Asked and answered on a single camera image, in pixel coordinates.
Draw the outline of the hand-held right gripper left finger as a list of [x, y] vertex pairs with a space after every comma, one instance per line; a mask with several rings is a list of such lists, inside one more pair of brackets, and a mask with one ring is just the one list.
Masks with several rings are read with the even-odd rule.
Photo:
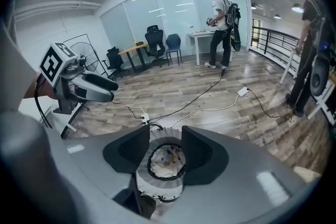
[[150, 223], [135, 178], [148, 149], [145, 126], [62, 141], [62, 175], [80, 223]]

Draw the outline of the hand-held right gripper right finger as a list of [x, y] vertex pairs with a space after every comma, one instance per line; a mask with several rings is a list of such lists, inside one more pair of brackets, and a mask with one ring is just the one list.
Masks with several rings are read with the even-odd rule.
[[161, 223], [286, 223], [314, 185], [266, 149], [182, 127], [183, 191]]

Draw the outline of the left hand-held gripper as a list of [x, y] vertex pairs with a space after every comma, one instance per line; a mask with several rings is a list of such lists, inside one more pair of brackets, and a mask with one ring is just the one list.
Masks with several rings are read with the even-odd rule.
[[51, 43], [43, 56], [39, 70], [50, 84], [58, 101], [58, 114], [70, 115], [79, 99], [94, 102], [110, 102], [119, 85], [95, 73], [88, 73], [86, 58], [79, 56], [63, 43]]

